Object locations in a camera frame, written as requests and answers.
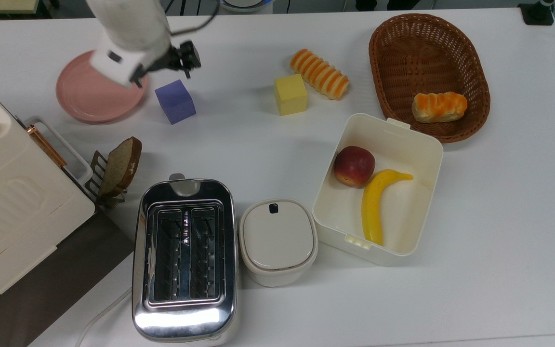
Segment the banana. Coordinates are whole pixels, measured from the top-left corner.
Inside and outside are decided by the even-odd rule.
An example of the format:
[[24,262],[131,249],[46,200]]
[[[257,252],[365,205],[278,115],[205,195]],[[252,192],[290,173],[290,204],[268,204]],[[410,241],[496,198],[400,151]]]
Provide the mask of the banana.
[[386,187],[403,180],[412,180],[412,175],[389,169],[379,171],[365,186],[361,201],[361,220],[363,221],[363,234],[368,241],[383,245],[381,195]]

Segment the brown basket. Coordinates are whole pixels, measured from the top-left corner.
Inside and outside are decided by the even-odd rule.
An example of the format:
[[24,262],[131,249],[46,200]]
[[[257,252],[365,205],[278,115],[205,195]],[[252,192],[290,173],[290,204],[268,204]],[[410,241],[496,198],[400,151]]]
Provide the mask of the brown basket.
[[[489,88],[472,42],[453,24],[429,14],[390,18],[370,39],[370,65],[385,117],[436,137],[441,143],[469,138],[487,120]],[[417,93],[456,92],[465,96],[464,117],[420,123],[412,115]]]

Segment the toast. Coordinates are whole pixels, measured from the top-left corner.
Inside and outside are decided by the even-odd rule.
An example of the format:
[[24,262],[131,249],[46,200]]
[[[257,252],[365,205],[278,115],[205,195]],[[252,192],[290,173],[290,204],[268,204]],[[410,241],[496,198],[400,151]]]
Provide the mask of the toast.
[[99,204],[120,195],[132,183],[142,149],[141,141],[133,136],[110,151],[104,170],[104,178],[97,192],[97,202]]

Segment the orange striped bread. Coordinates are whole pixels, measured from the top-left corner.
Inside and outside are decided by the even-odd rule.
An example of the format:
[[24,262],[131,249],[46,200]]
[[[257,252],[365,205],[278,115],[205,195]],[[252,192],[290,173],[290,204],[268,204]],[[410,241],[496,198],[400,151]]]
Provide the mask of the orange striped bread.
[[348,90],[348,77],[306,48],[293,55],[291,68],[329,99],[340,99]]
[[466,98],[458,93],[419,93],[412,102],[412,115],[421,123],[453,121],[463,117],[467,107]]

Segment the red apple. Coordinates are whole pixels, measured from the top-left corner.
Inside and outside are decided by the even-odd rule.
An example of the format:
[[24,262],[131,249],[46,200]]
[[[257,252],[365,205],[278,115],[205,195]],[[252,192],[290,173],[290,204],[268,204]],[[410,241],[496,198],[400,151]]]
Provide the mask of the red apple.
[[341,184],[361,187],[372,177],[374,167],[376,167],[376,160],[367,149],[348,146],[335,157],[333,173]]

